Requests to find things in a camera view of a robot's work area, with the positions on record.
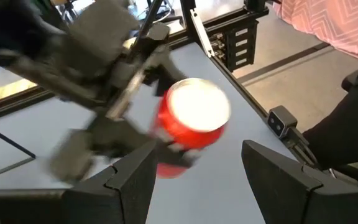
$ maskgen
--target gray floor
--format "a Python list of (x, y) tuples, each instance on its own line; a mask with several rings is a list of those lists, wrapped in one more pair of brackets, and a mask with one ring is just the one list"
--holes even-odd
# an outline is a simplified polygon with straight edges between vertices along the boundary
[[(234, 71), (240, 80), (321, 43), (312, 35), (296, 31), (272, 10), (259, 22), (255, 63)], [(345, 96), (341, 82), (357, 69), (358, 59), (328, 47), (243, 85), (266, 110), (284, 105), (298, 119), (298, 129), (305, 131), (327, 116)]]

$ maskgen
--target table surface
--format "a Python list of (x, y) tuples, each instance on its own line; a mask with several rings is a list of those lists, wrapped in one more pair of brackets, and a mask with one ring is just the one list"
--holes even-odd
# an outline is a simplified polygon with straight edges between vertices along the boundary
[[(173, 61), (189, 77), (211, 80), (231, 102), (232, 115), (222, 138), (206, 148), (197, 165), (176, 179), (157, 179), (147, 223), (264, 223), (241, 161), (241, 145), (251, 139), (293, 158), (227, 78), (196, 45), (172, 52)], [(144, 131), (159, 98), (142, 86), (127, 117)], [(45, 171), (45, 161), (69, 128), (82, 128), (92, 112), (56, 98), (0, 118), (0, 132), (34, 152), (38, 158), (0, 175), (0, 189), (67, 188)], [(24, 154), (0, 140), (0, 166)], [(93, 174), (108, 163), (100, 160)]]

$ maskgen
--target floor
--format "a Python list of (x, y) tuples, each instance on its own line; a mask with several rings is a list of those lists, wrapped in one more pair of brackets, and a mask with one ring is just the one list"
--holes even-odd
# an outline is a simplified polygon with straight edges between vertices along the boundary
[[(196, 3), (204, 21), (242, 5), (242, 1), (237, 0), (197, 0)], [(138, 7), (147, 5), (141, 1)], [(173, 8), (181, 14), (179, 0), (173, 2)], [(234, 71), (234, 75), (266, 110), (286, 106), (297, 117), (298, 129), (305, 131), (328, 115), (346, 94), (340, 84), (347, 74), (358, 69), (358, 60), (328, 47), (277, 70), (249, 78), (250, 72), (320, 43), (314, 36), (296, 31), (272, 10), (259, 22), (255, 63)], [(19, 79), (0, 68), (0, 86)]]

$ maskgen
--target red can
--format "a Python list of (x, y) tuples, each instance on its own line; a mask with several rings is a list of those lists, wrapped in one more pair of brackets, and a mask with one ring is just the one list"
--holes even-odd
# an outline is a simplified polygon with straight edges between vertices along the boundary
[[(163, 96), (152, 133), (173, 141), (169, 150), (202, 150), (216, 142), (224, 131), (231, 113), (229, 100), (214, 83), (187, 78), (171, 86)], [(160, 163), (157, 175), (178, 177), (183, 167)]]

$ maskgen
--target pink blanket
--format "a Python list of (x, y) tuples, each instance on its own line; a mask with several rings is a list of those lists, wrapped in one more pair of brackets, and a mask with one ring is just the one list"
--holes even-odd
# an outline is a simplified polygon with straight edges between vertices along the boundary
[(295, 29), (358, 58), (358, 0), (282, 0), (274, 9)]

